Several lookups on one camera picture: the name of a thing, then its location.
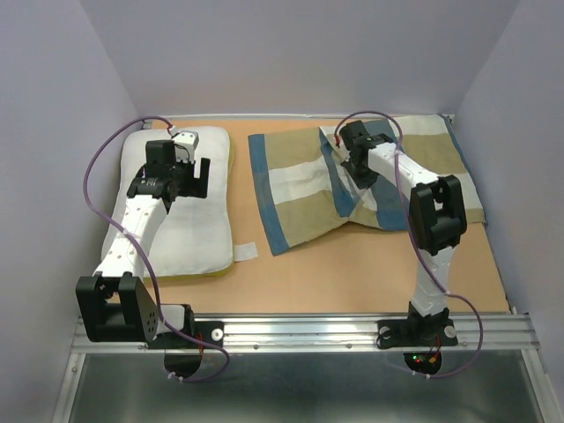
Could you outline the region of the white pillow yellow edge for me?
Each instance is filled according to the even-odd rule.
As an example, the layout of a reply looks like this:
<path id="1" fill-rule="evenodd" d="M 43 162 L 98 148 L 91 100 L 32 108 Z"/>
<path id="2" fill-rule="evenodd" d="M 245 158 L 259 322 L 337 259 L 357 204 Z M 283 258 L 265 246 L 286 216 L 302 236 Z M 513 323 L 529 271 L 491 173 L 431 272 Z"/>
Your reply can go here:
<path id="1" fill-rule="evenodd" d="M 219 274 L 234 262 L 234 245 L 227 210 L 227 185 L 231 144 L 220 127 L 186 127 L 199 136 L 199 160 L 210 159 L 207 198 L 179 197 L 172 204 L 155 235 L 149 261 L 157 277 Z M 145 143 L 168 139 L 166 130 L 139 130 L 124 141 L 120 186 L 112 218 L 120 221 L 125 212 L 126 191 L 146 162 Z"/>

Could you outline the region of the blue beige white plaid pillowcase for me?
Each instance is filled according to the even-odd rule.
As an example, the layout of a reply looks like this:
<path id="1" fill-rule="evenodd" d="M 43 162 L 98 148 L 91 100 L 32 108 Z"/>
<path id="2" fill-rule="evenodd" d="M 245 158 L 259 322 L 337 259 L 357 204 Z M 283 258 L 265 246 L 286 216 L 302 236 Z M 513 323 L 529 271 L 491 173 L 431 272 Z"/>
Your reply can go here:
<path id="1" fill-rule="evenodd" d="M 395 123 L 377 119 L 365 126 L 374 135 L 402 135 L 405 153 L 421 166 L 458 178 L 468 222 L 485 222 L 482 203 L 446 115 L 401 116 Z M 333 127 L 253 134 L 248 141 L 256 201 L 273 255 L 346 222 L 387 232 L 406 230 L 397 188 L 383 177 L 368 189 L 357 188 L 334 148 Z"/>

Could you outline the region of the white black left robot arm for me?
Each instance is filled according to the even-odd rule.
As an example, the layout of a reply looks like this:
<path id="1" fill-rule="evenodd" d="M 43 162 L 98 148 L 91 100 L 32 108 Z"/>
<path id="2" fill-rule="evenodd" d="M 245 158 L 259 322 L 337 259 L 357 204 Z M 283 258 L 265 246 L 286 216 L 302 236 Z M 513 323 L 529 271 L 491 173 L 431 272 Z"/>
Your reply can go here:
<path id="1" fill-rule="evenodd" d="M 76 286 L 90 341 L 150 342 L 166 321 L 159 292 L 148 292 L 143 278 L 156 276 L 148 254 L 173 202 L 208 195 L 211 162 L 196 158 L 197 145 L 193 131 L 146 143 L 145 163 L 126 192 L 122 219 L 109 221 L 117 231 L 110 248 L 93 275 Z"/>

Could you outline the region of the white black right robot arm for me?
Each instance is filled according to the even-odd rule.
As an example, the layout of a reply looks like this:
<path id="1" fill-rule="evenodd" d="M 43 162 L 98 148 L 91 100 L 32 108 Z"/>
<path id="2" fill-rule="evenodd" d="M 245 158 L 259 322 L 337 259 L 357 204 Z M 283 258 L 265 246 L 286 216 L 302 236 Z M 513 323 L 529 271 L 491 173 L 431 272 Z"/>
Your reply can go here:
<path id="1" fill-rule="evenodd" d="M 452 256 L 467 229 L 461 182 L 424 168 L 391 137 L 369 134 L 361 121 L 345 124 L 335 135 L 338 150 L 345 153 L 343 166 L 358 188 L 385 179 L 398 189 L 419 261 L 407 317 L 378 323 L 380 348 L 426 346 L 435 340 L 456 345 L 447 284 Z"/>

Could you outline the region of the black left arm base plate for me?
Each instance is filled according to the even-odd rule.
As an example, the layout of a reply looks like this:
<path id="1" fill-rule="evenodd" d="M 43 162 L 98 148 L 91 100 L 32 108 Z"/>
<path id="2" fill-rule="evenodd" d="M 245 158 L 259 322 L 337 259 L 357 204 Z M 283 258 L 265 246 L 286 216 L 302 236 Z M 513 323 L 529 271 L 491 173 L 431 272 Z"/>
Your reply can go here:
<path id="1" fill-rule="evenodd" d="M 207 344 L 223 345 L 224 324 L 221 321 L 195 321 L 181 328 L 180 332 Z M 159 329 L 154 340 L 147 344 L 149 350 L 194 350 L 199 347 L 200 345 L 175 334 L 167 327 Z"/>

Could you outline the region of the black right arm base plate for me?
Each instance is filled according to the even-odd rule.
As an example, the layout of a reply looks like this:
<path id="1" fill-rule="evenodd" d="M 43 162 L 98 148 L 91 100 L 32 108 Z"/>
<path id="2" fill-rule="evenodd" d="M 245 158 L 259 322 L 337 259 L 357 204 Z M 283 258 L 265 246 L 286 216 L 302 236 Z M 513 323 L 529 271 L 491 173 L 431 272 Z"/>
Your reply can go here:
<path id="1" fill-rule="evenodd" d="M 428 347 L 434 342 L 441 346 L 457 346 L 455 332 L 451 336 L 445 331 L 454 326 L 451 320 L 441 323 L 410 323 L 407 318 L 401 320 L 384 319 L 376 322 L 381 349 Z"/>

